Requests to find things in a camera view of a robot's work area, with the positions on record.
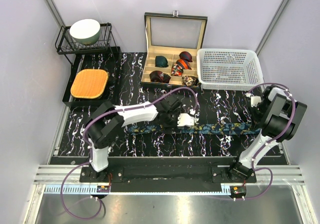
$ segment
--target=black marble countertop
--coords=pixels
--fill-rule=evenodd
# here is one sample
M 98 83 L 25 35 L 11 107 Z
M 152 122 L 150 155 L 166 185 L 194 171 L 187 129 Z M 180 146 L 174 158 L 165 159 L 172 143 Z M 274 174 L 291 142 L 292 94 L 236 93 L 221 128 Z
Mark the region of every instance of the black marble countertop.
M 118 100 L 115 105 L 128 106 L 155 100 L 167 93 L 160 88 L 142 88 L 140 80 L 147 54 L 142 52 L 123 53 L 119 79 Z M 104 68 L 108 65 L 109 58 L 92 62 L 92 67 Z M 192 107 L 193 97 L 188 91 L 177 93 L 187 111 Z M 198 124 L 211 125 L 241 125 L 250 124 L 251 117 L 246 108 L 247 99 L 244 91 L 229 90 L 199 90 L 198 111 L 196 117 Z M 89 154 L 87 144 L 82 138 L 85 123 L 97 107 L 72 107 L 68 114 L 67 122 L 59 147 L 58 156 L 86 157 Z M 118 157 L 163 157 L 163 156 L 237 156 L 245 150 L 254 140 L 256 132 L 246 134 L 202 134 L 202 133 L 161 133 L 152 132 L 132 135 L 131 126 L 124 129 L 109 148 L 110 156 Z M 279 148 L 273 148 L 267 155 L 280 155 Z

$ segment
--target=black dish rack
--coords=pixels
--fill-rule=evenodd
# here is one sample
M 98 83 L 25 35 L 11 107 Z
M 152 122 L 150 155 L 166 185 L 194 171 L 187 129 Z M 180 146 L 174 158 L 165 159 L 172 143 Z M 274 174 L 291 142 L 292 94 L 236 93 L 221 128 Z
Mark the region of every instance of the black dish rack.
M 71 26 L 62 26 L 55 41 L 56 52 L 64 55 L 71 64 L 71 74 L 62 101 L 68 107 L 99 106 L 105 101 L 114 103 L 118 95 L 121 49 L 116 45 L 111 23 L 100 24 L 100 37 L 93 45 L 83 45 L 73 40 L 70 28 Z M 67 57 L 68 54 L 75 54 L 74 63 Z M 76 75 L 83 69 L 103 69 L 109 73 L 101 98 L 83 99 L 71 95 L 70 90 Z

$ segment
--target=rolled necktie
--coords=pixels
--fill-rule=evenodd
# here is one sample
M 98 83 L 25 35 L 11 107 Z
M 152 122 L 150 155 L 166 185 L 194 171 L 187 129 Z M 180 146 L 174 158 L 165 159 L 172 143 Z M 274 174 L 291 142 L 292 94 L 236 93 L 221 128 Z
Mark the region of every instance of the rolled necktie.
M 187 87 L 197 86 L 199 83 L 198 77 L 193 75 L 185 75 L 182 77 L 182 84 Z
M 168 60 L 162 55 L 157 55 L 155 57 L 155 66 L 157 68 L 167 68 L 168 67 Z
M 160 70 L 154 70 L 149 74 L 150 80 L 153 83 L 169 83 L 171 77 Z
M 171 76 L 182 77 L 183 72 L 184 70 L 178 64 L 174 64 L 171 68 Z
M 192 55 L 191 55 L 189 52 L 187 52 L 187 51 L 181 52 L 180 55 L 179 55 L 179 57 L 180 57 L 180 59 L 182 59 L 182 60 L 186 60 L 186 61 L 192 63 Z
M 187 60 L 179 59 L 176 61 L 176 64 L 179 65 L 182 69 L 192 70 Z

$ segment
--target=wire rack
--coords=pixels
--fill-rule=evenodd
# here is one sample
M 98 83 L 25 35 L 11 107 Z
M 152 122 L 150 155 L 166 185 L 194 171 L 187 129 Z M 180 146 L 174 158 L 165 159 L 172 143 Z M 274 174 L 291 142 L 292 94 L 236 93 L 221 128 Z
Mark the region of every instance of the wire rack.
M 70 28 L 71 26 L 61 26 L 55 41 L 56 52 L 60 55 L 101 53 L 108 51 L 108 49 L 113 52 L 110 47 L 111 38 L 117 47 L 114 35 L 112 34 L 111 23 L 100 24 L 100 37 L 93 45 L 84 45 L 76 42 L 70 35 Z

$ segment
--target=box lid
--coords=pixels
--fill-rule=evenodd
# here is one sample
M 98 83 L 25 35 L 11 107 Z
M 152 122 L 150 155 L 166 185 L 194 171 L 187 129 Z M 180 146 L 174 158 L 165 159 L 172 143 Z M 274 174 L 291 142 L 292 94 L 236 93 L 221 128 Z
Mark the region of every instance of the box lid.
M 197 55 L 202 47 L 208 18 L 206 16 L 144 14 L 148 52 L 179 53 Z

